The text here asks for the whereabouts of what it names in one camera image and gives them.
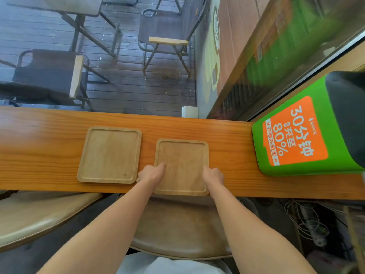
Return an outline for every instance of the white shirt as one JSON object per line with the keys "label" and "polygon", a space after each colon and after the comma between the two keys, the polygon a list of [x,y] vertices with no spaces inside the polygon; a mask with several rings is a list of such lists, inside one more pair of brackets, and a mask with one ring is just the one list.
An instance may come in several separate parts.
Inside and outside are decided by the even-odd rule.
{"label": "white shirt", "polygon": [[148,253],[125,256],[116,274],[232,274],[222,260],[173,260]]}

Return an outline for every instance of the square wooden tray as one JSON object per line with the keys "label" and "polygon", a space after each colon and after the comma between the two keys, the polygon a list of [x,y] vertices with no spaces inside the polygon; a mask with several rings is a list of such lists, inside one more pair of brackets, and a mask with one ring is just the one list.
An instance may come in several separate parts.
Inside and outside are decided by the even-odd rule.
{"label": "square wooden tray", "polygon": [[88,183],[134,183],[141,140],[142,133],[137,129],[90,128],[77,179]]}
{"label": "square wooden tray", "polygon": [[209,193],[203,182],[203,166],[209,166],[205,141],[164,139],[156,144],[155,166],[166,164],[165,176],[154,193],[203,196]]}

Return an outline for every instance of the person's right hand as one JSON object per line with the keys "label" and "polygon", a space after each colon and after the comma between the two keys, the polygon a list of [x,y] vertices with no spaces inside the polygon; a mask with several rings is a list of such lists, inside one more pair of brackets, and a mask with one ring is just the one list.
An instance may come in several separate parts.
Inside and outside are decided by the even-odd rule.
{"label": "person's right hand", "polygon": [[218,168],[210,169],[208,166],[203,166],[203,180],[209,191],[212,186],[224,185],[224,175]]}
{"label": "person's right hand", "polygon": [[160,163],[157,167],[147,165],[144,169],[138,172],[137,183],[146,182],[150,183],[153,188],[157,187],[161,183],[163,176],[165,175],[165,163]]}

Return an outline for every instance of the painted wall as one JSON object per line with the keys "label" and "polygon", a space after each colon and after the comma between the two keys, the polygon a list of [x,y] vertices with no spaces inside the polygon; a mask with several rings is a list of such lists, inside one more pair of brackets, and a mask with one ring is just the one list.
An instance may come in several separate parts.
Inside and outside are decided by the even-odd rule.
{"label": "painted wall", "polygon": [[269,0],[211,0],[195,31],[199,118],[206,118]]}

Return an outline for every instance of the wooden counter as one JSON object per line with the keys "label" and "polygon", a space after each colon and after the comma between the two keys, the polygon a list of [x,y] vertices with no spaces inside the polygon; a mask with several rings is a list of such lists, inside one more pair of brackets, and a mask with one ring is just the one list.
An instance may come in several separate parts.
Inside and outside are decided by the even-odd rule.
{"label": "wooden counter", "polygon": [[250,122],[15,107],[0,107],[0,189],[127,192],[133,185],[77,181],[86,132],[92,126],[140,129],[140,170],[154,163],[159,138],[204,140],[210,167],[220,168],[235,196],[365,199],[360,175],[263,175]]}

